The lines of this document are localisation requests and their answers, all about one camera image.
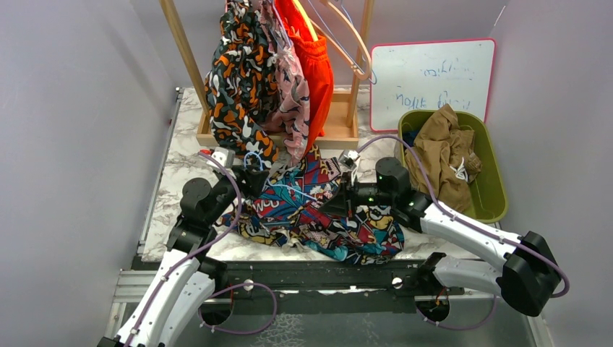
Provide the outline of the navy blue shorts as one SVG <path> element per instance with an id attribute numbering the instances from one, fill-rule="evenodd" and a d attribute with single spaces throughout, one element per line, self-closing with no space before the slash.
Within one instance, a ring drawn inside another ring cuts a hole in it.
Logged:
<path id="1" fill-rule="evenodd" d="M 411 130 L 411 131 L 404 131 L 402 133 L 402 140 L 406 143 L 406 146 L 401 145 L 401 148 L 404 150 L 404 153 L 409 153 L 409 150 L 407 149 L 407 147 L 412 148 L 415 153 L 418 152 L 418 150 L 416 150 L 414 146 L 415 146 L 416 138 L 419 135 L 419 132 L 420 132 L 419 130 Z"/>

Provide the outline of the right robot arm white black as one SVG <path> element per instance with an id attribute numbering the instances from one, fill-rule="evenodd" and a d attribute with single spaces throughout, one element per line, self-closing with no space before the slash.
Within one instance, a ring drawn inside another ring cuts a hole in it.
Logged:
<path id="1" fill-rule="evenodd" d="M 376 181 L 352 181 L 341 176 L 339 190 L 320 212 L 354 217 L 361 206 L 387 206 L 394 220 L 422 234 L 449 241 L 478 256 L 461 260 L 432 254 L 418 269 L 415 283 L 426 294 L 443 287 L 476 289 L 501 297 L 517 312 L 541 314 L 562 282 L 546 239 L 533 231 L 525 235 L 501 231 L 451 210 L 429 195 L 411 188 L 408 170 L 399 160 L 377 161 Z"/>

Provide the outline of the tan khaki shorts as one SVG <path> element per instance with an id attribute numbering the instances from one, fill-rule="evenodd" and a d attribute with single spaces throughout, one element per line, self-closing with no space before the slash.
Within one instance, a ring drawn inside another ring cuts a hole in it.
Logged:
<path id="1" fill-rule="evenodd" d="M 434 112 L 413 141 L 416 156 L 407 151 L 405 161 L 411 184 L 429 193 L 449 208 L 466 211 L 471 205 L 471 184 L 482 170 L 474 152 L 475 131 L 461 129 L 456 112 L 448 104 Z"/>

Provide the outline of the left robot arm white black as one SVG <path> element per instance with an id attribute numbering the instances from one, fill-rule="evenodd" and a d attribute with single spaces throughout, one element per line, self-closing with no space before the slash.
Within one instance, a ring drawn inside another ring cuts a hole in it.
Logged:
<path id="1" fill-rule="evenodd" d="M 218 182 L 189 180 L 182 189 L 181 211 L 172 227 L 157 273 L 132 316 L 99 346 L 174 346 L 197 310 L 228 288 L 227 265 L 208 257 L 221 237 L 215 222 L 242 198 L 261 194 L 267 171 L 234 166 L 218 173 Z"/>

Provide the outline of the colourful patterned shorts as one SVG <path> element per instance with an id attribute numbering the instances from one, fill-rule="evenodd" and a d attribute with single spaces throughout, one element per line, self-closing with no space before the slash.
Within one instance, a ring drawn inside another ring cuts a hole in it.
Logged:
<path id="1" fill-rule="evenodd" d="M 257 199 L 244 199 L 235 232 L 272 247 L 312 249 L 351 265 L 389 262 L 404 248 L 404 234 L 387 206 L 359 206 L 351 218 L 321 213 L 338 190 L 342 171 L 335 158 L 313 147 L 295 166 L 284 165 L 270 181 L 316 197 L 269 187 Z"/>

